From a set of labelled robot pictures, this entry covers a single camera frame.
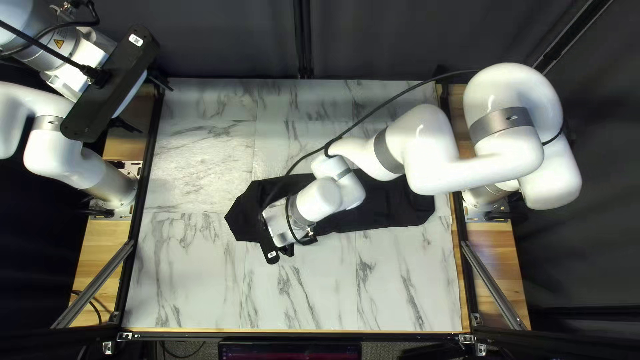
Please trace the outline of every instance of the black garment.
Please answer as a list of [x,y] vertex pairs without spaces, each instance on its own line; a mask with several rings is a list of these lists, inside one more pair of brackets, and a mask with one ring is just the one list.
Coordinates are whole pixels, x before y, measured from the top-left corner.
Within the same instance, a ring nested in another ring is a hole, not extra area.
[[[316,236],[382,227],[422,225],[433,214],[433,196],[414,193],[409,188],[405,176],[391,181],[378,181],[360,169],[354,169],[353,172],[362,183],[367,197],[361,205],[332,214],[316,223]],[[280,181],[283,181],[283,184],[273,196],[273,201],[297,194],[315,179],[312,174],[296,174],[285,178],[252,181],[225,215],[236,240],[260,243],[267,262],[277,263],[277,254],[271,258],[267,256],[270,252],[277,252],[278,248],[273,245],[264,223],[262,205]]]

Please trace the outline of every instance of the table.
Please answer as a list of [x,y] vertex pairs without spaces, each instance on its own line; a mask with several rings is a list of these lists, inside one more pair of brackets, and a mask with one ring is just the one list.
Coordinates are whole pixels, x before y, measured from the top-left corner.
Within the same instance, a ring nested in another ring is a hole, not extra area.
[[[452,119],[454,121],[454,129],[460,128],[457,126],[460,120],[460,104],[461,104],[461,91],[463,88],[452,86],[451,91],[451,108],[452,108]],[[399,114],[389,113],[388,116],[395,116]],[[460,132],[456,131],[456,138],[461,147],[462,156],[468,156],[468,146],[470,143],[468,139],[465,140],[463,136],[459,136]],[[121,140],[117,138],[110,138],[108,140],[108,147],[113,141],[122,143]],[[119,222],[116,224],[114,222],[101,222],[98,220],[92,220],[90,225],[88,226],[87,235],[85,238],[85,243],[83,247],[83,253],[81,254],[81,261],[78,267],[77,273],[77,281],[76,287],[81,290],[83,287],[83,283],[86,284],[86,281],[83,282],[82,279],[87,279],[91,277],[92,272],[97,272],[99,270],[100,264],[106,262],[108,257],[110,257],[109,250],[115,251],[119,244],[124,242],[125,237],[121,237],[122,235],[126,236],[126,231],[124,231],[124,222]],[[104,235],[104,231],[107,228],[121,228],[118,231],[112,231],[109,236]],[[526,304],[524,300],[524,293],[522,291],[522,282],[519,276],[519,269],[517,265],[517,256],[515,253],[515,246],[513,243],[513,235],[510,231],[510,224],[470,224],[468,227],[469,231],[469,239],[476,251],[479,253],[480,257],[485,261],[485,264],[490,269],[491,273],[494,275],[500,287],[506,293],[507,298],[509,298],[516,310],[520,313],[522,318],[525,320],[525,323],[528,324],[528,316],[526,314]],[[457,233],[454,230],[452,232],[453,238],[456,239]],[[461,269],[460,269],[460,252],[457,248],[457,242],[454,241],[454,251],[456,254],[456,265],[458,270],[458,279],[459,279],[459,287],[460,287],[460,304],[462,306],[462,324],[461,330],[468,330],[468,317],[466,312],[466,302],[465,302],[465,292],[464,286],[461,281]],[[493,305],[493,300],[488,296],[486,291],[483,291],[483,285],[481,283],[477,283],[477,294],[478,294],[478,303],[480,307],[481,314],[483,314],[483,318],[485,323],[490,325],[498,325],[497,322],[499,320],[500,315],[497,312],[497,308]],[[115,299],[114,289],[116,287],[113,285],[113,281],[109,281],[105,287],[99,292],[98,298],[107,297],[106,300]],[[95,314],[90,311],[85,311],[83,314],[76,320],[74,325],[88,324],[95,318]],[[180,331],[189,331],[194,329],[177,329],[177,328],[153,328],[147,329],[148,331],[169,331],[169,330],[180,330]]]

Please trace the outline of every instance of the black metal bracket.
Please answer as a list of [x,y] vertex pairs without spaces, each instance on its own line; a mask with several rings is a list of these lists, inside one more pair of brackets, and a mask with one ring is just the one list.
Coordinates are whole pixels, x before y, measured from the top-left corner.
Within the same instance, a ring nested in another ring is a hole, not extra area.
[[[446,69],[437,66],[434,75],[437,76],[436,72],[446,72]],[[440,94],[440,109],[447,115],[447,118],[451,119],[451,108],[449,106],[449,85],[448,83],[442,84],[442,93]],[[458,231],[458,246],[462,247],[463,241],[468,241],[467,236],[467,223],[465,221],[465,210],[462,205],[462,193],[454,192],[453,193],[453,205],[454,205],[454,215],[456,217],[456,230]],[[462,278],[465,283],[465,294],[467,298],[467,310],[469,311],[469,317],[473,316],[473,314],[478,314],[478,304],[476,299],[476,286],[474,284],[474,273],[471,268],[471,264],[467,260],[465,256],[460,255],[461,265],[462,265]]]
[[551,46],[540,56],[533,68],[546,73],[558,59],[573,45],[582,33],[606,10],[613,0],[592,0],[580,11],[578,16],[564,29]]
[[[160,86],[155,86],[156,99],[151,112],[149,130],[147,132],[147,145],[145,146],[145,157],[140,172],[140,180],[138,181],[138,193],[136,194],[136,206],[131,215],[131,227],[129,228],[129,237],[134,241],[132,254],[127,256],[122,263],[122,271],[120,272],[120,284],[118,285],[118,293],[116,294],[116,304],[114,312],[123,313],[127,305],[127,295],[129,294],[129,285],[131,283],[131,273],[133,271],[133,263],[138,245],[138,236],[140,235],[140,227],[142,224],[142,215],[145,209],[145,199],[147,198],[147,188],[149,186],[149,177],[151,175],[151,166],[153,164],[154,152],[156,150],[156,137],[158,125],[160,123],[160,115],[164,103],[164,90]],[[118,324],[122,324],[122,316],[119,316]]]
[[102,87],[87,87],[60,124],[62,134],[71,140],[96,141],[159,52],[160,45],[147,28],[131,27],[104,62],[102,69],[111,77]]
[[311,50],[311,1],[293,0],[293,23],[298,55],[298,77],[314,78],[314,58]]

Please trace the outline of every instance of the dark backdrop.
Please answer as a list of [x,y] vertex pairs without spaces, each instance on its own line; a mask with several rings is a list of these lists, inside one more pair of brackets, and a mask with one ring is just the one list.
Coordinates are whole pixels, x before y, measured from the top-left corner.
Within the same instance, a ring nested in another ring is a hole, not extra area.
[[[638,13],[638,1],[613,1],[547,73],[572,129],[584,183],[573,203],[529,211],[530,220],[515,227],[532,307],[640,305]],[[535,326],[536,317],[531,320]],[[561,325],[640,337],[632,323]]]
[[[296,0],[100,0],[99,29],[146,25],[170,76],[293,78]],[[421,79],[436,65],[532,65],[586,0],[311,0],[317,78]]]

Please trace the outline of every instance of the white marble table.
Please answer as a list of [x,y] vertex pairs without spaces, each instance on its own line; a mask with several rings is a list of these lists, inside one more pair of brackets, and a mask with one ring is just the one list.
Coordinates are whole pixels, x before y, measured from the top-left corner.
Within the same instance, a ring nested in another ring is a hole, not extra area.
[[[126,327],[461,331],[448,195],[422,226],[322,236],[265,263],[224,220],[252,179],[282,175],[408,81],[171,79]],[[433,85],[353,136],[372,136]],[[308,161],[295,173],[310,172]]]

